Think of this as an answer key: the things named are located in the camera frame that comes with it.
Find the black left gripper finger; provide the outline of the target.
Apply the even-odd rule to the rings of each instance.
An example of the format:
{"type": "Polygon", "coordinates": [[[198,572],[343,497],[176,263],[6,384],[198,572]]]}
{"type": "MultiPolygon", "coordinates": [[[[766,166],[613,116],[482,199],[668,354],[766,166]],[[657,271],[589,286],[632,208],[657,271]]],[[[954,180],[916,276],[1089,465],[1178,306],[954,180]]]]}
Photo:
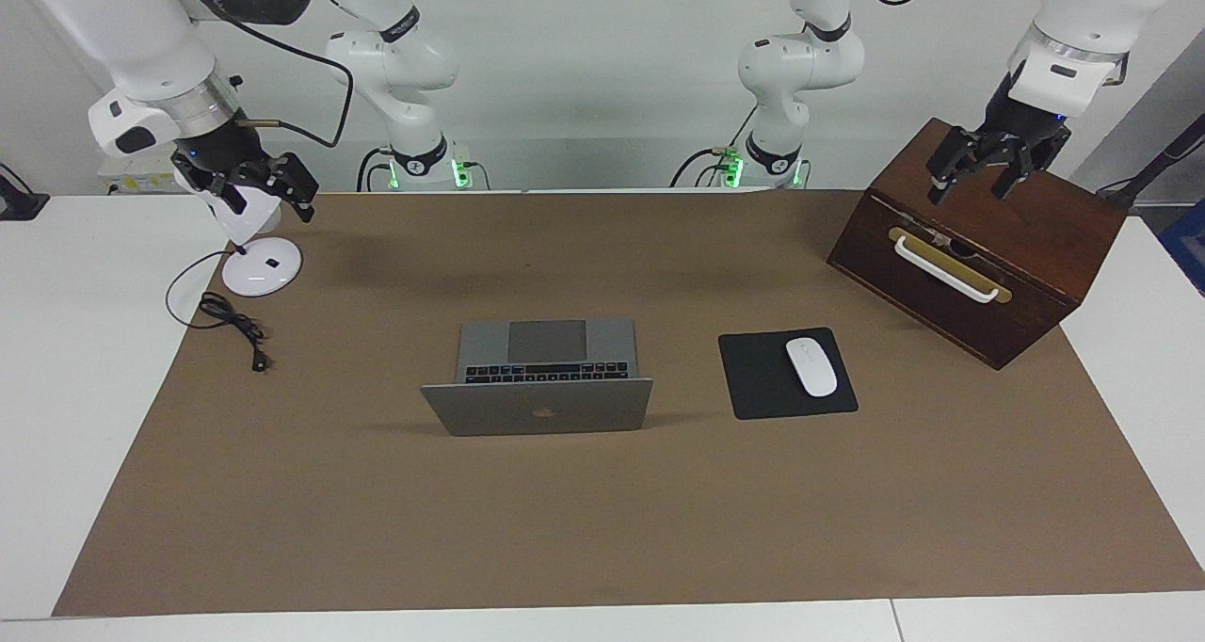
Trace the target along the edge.
{"type": "Polygon", "coordinates": [[[1006,200],[1015,185],[1024,182],[1034,171],[1044,170],[1044,158],[1033,148],[1006,148],[998,157],[1005,169],[991,185],[991,195],[999,200],[1006,200]]]}
{"type": "Polygon", "coordinates": [[[940,205],[964,176],[978,173],[983,167],[980,148],[983,136],[980,132],[965,130],[963,126],[951,126],[947,135],[937,145],[928,160],[931,178],[928,200],[940,205]]]}

